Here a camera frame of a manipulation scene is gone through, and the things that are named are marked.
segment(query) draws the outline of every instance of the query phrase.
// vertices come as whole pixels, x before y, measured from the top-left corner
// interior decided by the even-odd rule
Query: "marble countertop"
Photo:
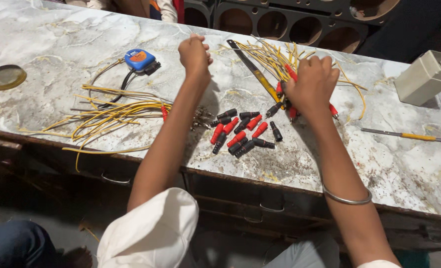
[[[73,96],[87,94],[81,84],[132,48],[152,53],[162,67],[151,76],[136,77],[128,88],[174,100],[184,79],[177,46],[190,33],[206,36],[214,58],[210,67],[212,83],[201,105],[213,114],[231,108],[265,114],[274,104],[271,97],[233,51],[219,46],[228,39],[255,41],[252,37],[39,0],[0,0],[0,66],[17,64],[27,72],[27,79],[20,86],[0,92],[0,131],[27,134],[19,130],[41,130],[63,119],[62,112],[70,113],[70,108],[81,106],[81,99]],[[280,42],[269,42],[284,48]],[[299,46],[300,51],[303,49],[316,50]],[[363,91],[367,109],[361,120],[358,117],[362,101],[354,87],[339,83],[331,103],[340,113],[338,131],[361,179],[371,190],[373,201],[441,215],[441,143],[360,130],[366,127],[441,137],[441,93],[425,107],[402,103],[393,81],[408,64],[320,49],[317,55],[331,55],[353,82],[369,89]],[[127,71],[125,64],[116,66],[96,85],[117,88]],[[276,85],[273,77],[263,71]],[[218,155],[213,155],[209,142],[213,129],[197,128],[189,136],[183,165],[211,174],[321,192],[315,160],[318,153],[306,122],[299,118],[290,125],[283,112],[271,120],[284,137],[274,151],[255,148],[236,159],[224,146]],[[88,147],[111,151],[150,144],[162,120],[144,121],[104,135]],[[56,131],[68,134],[73,128],[74,125],[67,125]],[[36,137],[77,144],[62,137]],[[262,138],[274,141],[270,129]],[[129,153],[138,158],[145,154],[146,151]]]

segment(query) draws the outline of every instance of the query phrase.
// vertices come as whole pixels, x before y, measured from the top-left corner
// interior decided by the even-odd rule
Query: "bundle of yellow wires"
[[[84,99],[84,101],[88,101],[93,109],[89,110],[80,110],[80,109],[72,109],[80,111],[78,114],[68,114],[65,119],[62,119],[41,131],[29,131],[29,130],[21,130],[23,132],[36,133],[36,134],[47,134],[54,135],[59,137],[70,138],[72,141],[83,141],[79,149],[65,147],[62,150],[75,151],[77,152],[77,160],[75,162],[75,168],[79,172],[78,169],[78,160],[80,157],[80,153],[86,154],[116,154],[116,153],[128,153],[134,151],[145,150],[149,148],[151,145],[137,147],[122,151],[91,151],[84,150],[84,146],[97,135],[106,134],[108,131],[117,130],[120,127],[123,127],[128,124],[139,125],[139,119],[142,118],[153,118],[153,117],[162,117],[162,107],[166,109],[167,112],[171,109],[171,104],[165,103],[162,98],[159,98],[155,94],[146,93],[146,92],[134,92],[134,91],[123,91],[119,89],[112,88],[104,88],[93,86],[95,80],[104,73],[106,70],[109,70],[113,66],[124,62],[122,59],[118,59],[117,62],[110,64],[106,68],[99,71],[99,73],[95,76],[95,78],[91,81],[90,84],[82,85],[82,89],[86,89],[89,92],[95,91],[103,94],[121,94],[123,96],[132,97],[137,99],[138,101],[131,102],[128,104],[122,103],[112,103],[105,100],[98,100],[96,97],[82,96],[78,94],[74,94],[76,97],[80,97]],[[107,108],[99,108],[96,104],[110,104],[110,107]],[[49,130],[60,127],[66,124],[79,123],[75,130],[70,135],[59,134],[55,132],[50,132]]]
[[[238,41],[234,42],[236,43],[236,45],[239,47],[239,50],[242,50],[244,52],[246,52],[250,57],[254,58],[262,67],[264,67],[268,72],[270,72],[278,81],[285,81],[287,82],[290,79],[290,76],[287,72],[287,70],[285,70],[285,64],[288,64],[292,70],[294,70],[295,72],[297,72],[297,66],[299,64],[299,60],[300,59],[306,59],[308,57],[310,57],[311,55],[313,55],[316,51],[307,53],[305,56],[303,56],[301,58],[301,56],[305,53],[305,50],[302,52],[299,52],[297,50],[297,45],[295,44],[295,42],[293,42],[293,48],[290,47],[289,43],[285,43],[285,46],[287,47],[287,51],[288,51],[288,56],[285,56],[282,52],[281,52],[281,48],[280,46],[275,46],[275,45],[270,45],[269,43],[267,43],[265,40],[260,40],[257,37],[253,36],[253,38],[255,38],[260,44],[259,45],[252,45],[250,43],[250,41],[247,41],[248,44],[242,44]],[[221,44],[222,47],[226,48],[226,49],[233,49],[227,46],[224,46]],[[361,100],[363,101],[363,110],[361,113],[361,116],[359,119],[362,119],[364,116],[364,112],[366,111],[366,101],[364,100],[364,96],[361,93],[360,89],[364,89],[364,90],[368,90],[367,88],[360,86],[354,82],[351,82],[348,77],[346,76],[345,72],[343,71],[343,68],[341,67],[340,63],[338,63],[337,61],[333,64],[334,65],[338,65],[338,67],[340,68],[340,70],[343,73],[343,76],[346,80],[338,80],[338,82],[345,82],[345,83],[349,83],[351,85],[353,85],[356,90],[358,91],[358,93],[360,94]]]

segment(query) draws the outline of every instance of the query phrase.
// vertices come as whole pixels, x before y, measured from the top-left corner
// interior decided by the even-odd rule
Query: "measuring tape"
[[[136,72],[145,72],[146,75],[153,74],[161,67],[161,63],[153,55],[139,48],[126,52],[125,62]]]

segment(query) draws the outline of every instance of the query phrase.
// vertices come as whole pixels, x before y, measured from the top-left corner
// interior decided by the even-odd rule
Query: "metal drawer handle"
[[[275,212],[275,213],[283,212],[285,210],[285,206],[282,206],[282,209],[271,209],[271,208],[264,207],[264,206],[262,206],[262,202],[260,202],[260,207],[263,208],[263,210],[265,210],[265,211]]]
[[[246,216],[244,216],[244,219],[250,223],[261,223],[263,222],[263,216],[260,218],[260,220],[256,220],[256,219],[252,219],[252,218],[248,218]]]
[[[104,174],[105,174],[105,171],[103,171],[101,173],[101,177],[104,178],[107,181],[110,181],[110,182],[119,183],[119,184],[129,184],[129,182],[131,181],[131,179],[129,179],[127,182],[121,182],[121,181],[116,181],[116,180],[108,179],[107,177],[105,177]]]

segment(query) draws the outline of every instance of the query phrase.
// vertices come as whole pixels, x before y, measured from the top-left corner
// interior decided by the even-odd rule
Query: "hand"
[[[196,78],[207,79],[207,84],[211,80],[211,74],[207,67],[213,62],[211,54],[206,50],[209,45],[202,42],[204,36],[192,33],[189,39],[181,42],[178,47],[181,56],[181,64],[186,68],[186,77],[195,76]]]
[[[298,80],[287,82],[285,94],[292,105],[312,124],[321,115],[331,117],[331,94],[340,76],[339,69],[331,68],[331,57],[320,60],[313,56],[310,60],[302,59],[298,66]]]

